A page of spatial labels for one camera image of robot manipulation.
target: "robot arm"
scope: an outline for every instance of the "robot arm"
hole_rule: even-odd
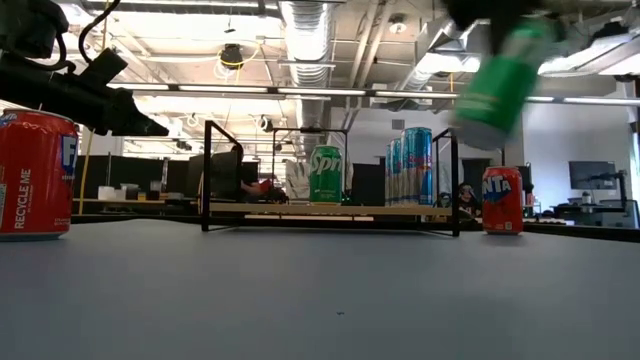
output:
[[[0,2],[0,99],[69,117],[99,135],[110,130],[116,136],[168,135],[138,111],[130,91],[107,86],[127,67],[112,50],[104,50],[82,74],[74,74],[62,40],[68,27],[51,0]],[[56,41],[60,59],[55,65],[30,60],[50,58]]]
[[[543,0],[442,0],[449,17],[457,27],[466,29],[476,20],[490,21],[489,43],[491,53],[496,54],[507,35],[520,23],[522,16],[533,14],[545,7]],[[557,18],[556,14],[547,15]],[[558,26],[558,38],[564,36],[563,29]]]

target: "fanta can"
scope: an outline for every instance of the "fanta can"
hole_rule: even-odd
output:
[[[482,199],[482,226],[487,233],[522,232],[522,176],[517,168],[487,168],[482,177]]]

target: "wooden shelf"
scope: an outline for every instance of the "wooden shelf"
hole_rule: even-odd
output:
[[[73,199],[74,202],[80,202],[80,199]],[[131,205],[164,205],[164,200],[100,200],[100,199],[84,199],[86,203],[102,203],[102,204],[131,204]]]
[[[289,215],[405,215],[405,216],[450,216],[451,209],[384,206],[331,206],[331,205],[276,205],[276,204],[223,204],[211,203],[212,212],[246,212],[260,214]]]

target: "fanta logo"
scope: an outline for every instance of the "fanta logo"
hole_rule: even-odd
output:
[[[4,114],[0,116],[0,127],[6,126],[7,124],[9,124],[10,122],[12,122],[17,118],[18,118],[18,115],[16,114]]]
[[[60,139],[62,145],[61,156],[62,169],[67,175],[73,175],[78,160],[78,138],[75,136],[62,135]]]
[[[502,175],[491,176],[482,182],[482,197],[495,203],[511,192],[511,184]]]
[[[316,155],[311,159],[311,173],[317,175],[322,174],[325,171],[336,171],[340,169],[340,159],[331,159],[322,157],[322,155]]]

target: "soda can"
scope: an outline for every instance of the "soda can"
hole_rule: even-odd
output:
[[[400,174],[402,172],[402,147],[400,139],[391,141],[391,206],[396,206],[402,196],[400,192]]]
[[[69,231],[78,134],[73,121],[36,110],[0,116],[0,240]]]
[[[391,144],[387,144],[384,158],[384,206],[391,205]]]
[[[317,205],[342,202],[342,155],[335,146],[316,146],[311,154],[309,200]]]
[[[522,176],[518,168],[496,166],[485,170],[482,226],[489,234],[522,232]]]
[[[524,19],[507,36],[500,53],[482,62],[449,119],[461,143],[483,150],[505,146],[554,37],[547,19]]]
[[[402,131],[402,202],[405,205],[433,204],[431,171],[431,129],[409,128]]]

